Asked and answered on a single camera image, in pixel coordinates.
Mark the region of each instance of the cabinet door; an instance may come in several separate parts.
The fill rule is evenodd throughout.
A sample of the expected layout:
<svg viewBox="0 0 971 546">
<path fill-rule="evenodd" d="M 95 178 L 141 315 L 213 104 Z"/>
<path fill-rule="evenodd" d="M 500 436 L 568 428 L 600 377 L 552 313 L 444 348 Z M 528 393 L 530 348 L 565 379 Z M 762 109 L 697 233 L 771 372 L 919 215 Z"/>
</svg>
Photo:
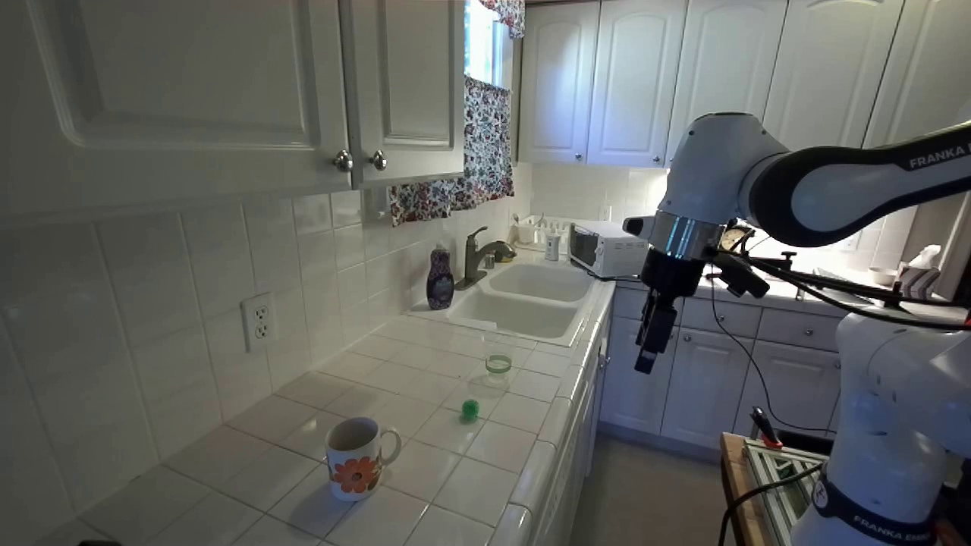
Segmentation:
<svg viewBox="0 0 971 546">
<path fill-rule="evenodd" d="M 743 379 L 748 355 L 731 337 L 679 330 L 663 434 L 719 448 L 719 434 L 734 428 Z"/>
<path fill-rule="evenodd" d="M 835 416 L 837 396 L 840 396 L 840 358 L 835 350 L 810 350 L 794 345 L 777 345 L 777 342 L 757 342 L 757 362 L 764 377 L 764 385 L 771 392 L 771 407 L 782 418 L 771 420 L 782 430 L 807 430 L 821 436 L 830 430 L 830 420 Z M 760 381 L 760 372 L 751 370 L 748 389 L 738 404 L 734 430 L 751 434 L 753 430 L 753 407 L 768 407 L 764 392 Z"/>
<path fill-rule="evenodd" d="M 338 0 L 33 0 L 0 34 L 0 222 L 348 189 Z"/>
<path fill-rule="evenodd" d="M 461 173 L 461 0 L 344 5 L 361 181 Z"/>
<path fill-rule="evenodd" d="M 528 9 L 522 44 L 525 161 L 586 161 L 597 3 Z"/>
<path fill-rule="evenodd" d="M 668 157 L 697 114 L 764 114 L 787 0 L 690 0 Z"/>
<path fill-rule="evenodd" d="M 640 322 L 631 319 L 613 319 L 609 323 L 609 358 L 600 396 L 600 420 L 663 434 L 678 330 L 670 333 L 674 339 L 668 342 L 668 350 L 658 355 L 653 372 L 635 370 L 639 330 Z"/>
<path fill-rule="evenodd" d="M 789 149 L 862 146 L 903 0 L 794 0 L 764 126 Z"/>
<path fill-rule="evenodd" d="M 664 163 L 684 0 L 600 3 L 589 161 Z"/>
<path fill-rule="evenodd" d="M 967 0 L 907 3 L 868 146 L 907 141 L 971 118 L 967 20 Z"/>
</svg>

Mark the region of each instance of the drawer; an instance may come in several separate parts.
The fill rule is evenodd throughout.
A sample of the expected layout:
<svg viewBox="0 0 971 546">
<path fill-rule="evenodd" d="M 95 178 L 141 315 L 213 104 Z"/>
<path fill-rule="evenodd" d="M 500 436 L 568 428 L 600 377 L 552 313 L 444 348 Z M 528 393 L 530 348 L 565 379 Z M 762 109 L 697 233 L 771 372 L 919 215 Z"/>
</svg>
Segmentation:
<svg viewBox="0 0 971 546">
<path fill-rule="evenodd" d="M 840 319 L 833 315 L 764 309 L 760 339 L 835 350 L 837 323 Z"/>
<path fill-rule="evenodd" d="M 762 315 L 760 305 L 738 305 L 738 304 L 725 304 L 725 301 L 710 304 L 707 297 L 692 297 L 679 309 L 679 323 L 697 327 L 697 330 L 723 330 L 725 327 L 734 337 L 757 337 L 760 315 Z"/>
</svg>

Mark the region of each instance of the cabinet handle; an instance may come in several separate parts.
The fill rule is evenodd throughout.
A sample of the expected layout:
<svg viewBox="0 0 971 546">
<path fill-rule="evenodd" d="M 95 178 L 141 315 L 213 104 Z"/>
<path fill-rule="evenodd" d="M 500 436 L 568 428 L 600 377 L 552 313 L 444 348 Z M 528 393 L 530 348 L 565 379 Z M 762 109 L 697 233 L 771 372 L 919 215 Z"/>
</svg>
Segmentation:
<svg viewBox="0 0 971 546">
<path fill-rule="evenodd" d="M 373 151 L 368 161 L 369 161 L 376 170 L 389 170 L 389 157 L 386 157 L 382 151 Z"/>
<path fill-rule="evenodd" d="M 354 157 L 347 149 L 339 149 L 332 163 L 338 163 L 339 173 L 354 170 Z"/>
</svg>

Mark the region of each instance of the mug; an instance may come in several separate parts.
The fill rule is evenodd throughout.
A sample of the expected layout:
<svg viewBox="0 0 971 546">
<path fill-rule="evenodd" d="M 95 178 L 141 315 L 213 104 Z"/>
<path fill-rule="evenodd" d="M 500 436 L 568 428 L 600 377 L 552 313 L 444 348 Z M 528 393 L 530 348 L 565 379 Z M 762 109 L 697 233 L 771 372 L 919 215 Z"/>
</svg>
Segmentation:
<svg viewBox="0 0 971 546">
<path fill-rule="evenodd" d="M 382 456 L 382 439 L 391 436 L 391 456 Z M 401 451 L 401 434 L 357 416 L 339 420 L 329 436 L 332 494 L 339 499 L 363 499 L 373 494 L 382 467 Z"/>
</svg>

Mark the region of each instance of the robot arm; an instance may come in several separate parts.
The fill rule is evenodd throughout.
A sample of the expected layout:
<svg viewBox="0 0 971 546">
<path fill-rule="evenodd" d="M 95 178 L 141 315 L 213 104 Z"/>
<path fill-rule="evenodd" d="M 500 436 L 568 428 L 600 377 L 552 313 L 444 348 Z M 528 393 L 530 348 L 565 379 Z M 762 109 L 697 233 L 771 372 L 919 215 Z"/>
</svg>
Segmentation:
<svg viewBox="0 0 971 546">
<path fill-rule="evenodd" d="M 787 151 L 751 114 L 703 114 L 686 134 L 653 223 L 640 279 L 640 362 L 664 348 L 674 301 L 690 297 L 734 219 L 789 246 L 830 246 L 868 222 L 971 189 L 971 124 L 892 149 Z M 848 315 L 840 428 L 825 478 L 791 533 L 794 546 L 931 541 L 931 502 L 946 456 L 971 458 L 971 337 Z"/>
<path fill-rule="evenodd" d="M 753 114 L 697 118 L 684 136 L 655 222 L 639 227 L 644 264 L 640 362 L 649 370 L 674 327 L 674 301 L 697 288 L 707 249 L 734 219 L 789 246 L 830 246 L 875 219 L 971 189 L 971 124 L 889 149 L 789 151 Z"/>
</svg>

